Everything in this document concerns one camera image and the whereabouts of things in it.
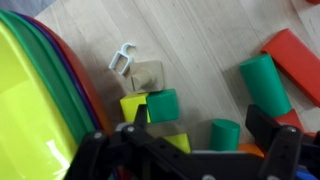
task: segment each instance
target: green cylinder block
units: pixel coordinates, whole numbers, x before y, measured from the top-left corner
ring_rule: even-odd
[[[225,119],[215,119],[211,125],[210,149],[235,151],[238,148],[240,125]]]
[[[269,116],[278,117],[292,109],[269,54],[241,63],[240,72],[254,103]]]

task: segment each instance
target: screw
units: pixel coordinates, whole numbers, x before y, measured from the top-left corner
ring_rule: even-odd
[[[210,174],[205,174],[202,176],[202,180],[216,180],[212,175]]]
[[[94,134],[94,138],[95,139],[99,139],[101,137],[102,137],[102,133],[101,132],[97,132],[97,133]]]
[[[297,129],[292,127],[292,126],[288,126],[287,130],[290,131],[290,132],[297,132]]]
[[[127,128],[127,130],[128,130],[129,132],[133,132],[133,131],[134,131],[134,127],[133,127],[133,126],[129,126],[129,127]]]
[[[269,176],[267,177],[267,180],[281,180],[281,179],[278,178],[277,176],[269,175]]]

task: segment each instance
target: yellow plastic plate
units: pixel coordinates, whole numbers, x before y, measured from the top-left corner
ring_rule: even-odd
[[[0,179],[62,179],[76,148],[28,56],[0,22]]]

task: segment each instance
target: stacked plastic plates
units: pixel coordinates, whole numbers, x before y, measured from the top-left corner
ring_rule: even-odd
[[[43,24],[0,10],[0,179],[62,179],[95,129],[113,127],[76,55]]]

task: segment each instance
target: white plastic clip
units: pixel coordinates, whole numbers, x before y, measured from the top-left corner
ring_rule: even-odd
[[[130,64],[131,64],[132,61],[133,61],[133,60],[132,60],[132,57],[129,56],[128,53],[127,53],[127,49],[128,49],[128,47],[130,47],[130,46],[135,47],[135,45],[132,44],[132,43],[125,43],[125,44],[123,44],[123,45],[121,46],[121,50],[120,50],[120,51],[117,51],[116,54],[113,56],[112,61],[111,61],[110,65],[109,65],[109,69],[115,69],[115,68],[116,68],[116,64],[118,63],[120,56],[123,56],[123,57],[125,57],[125,58],[127,59],[127,63],[126,63],[126,65],[123,67],[123,69],[122,69],[121,71],[119,71],[118,73],[119,73],[120,75],[123,75],[124,73],[127,72]]]

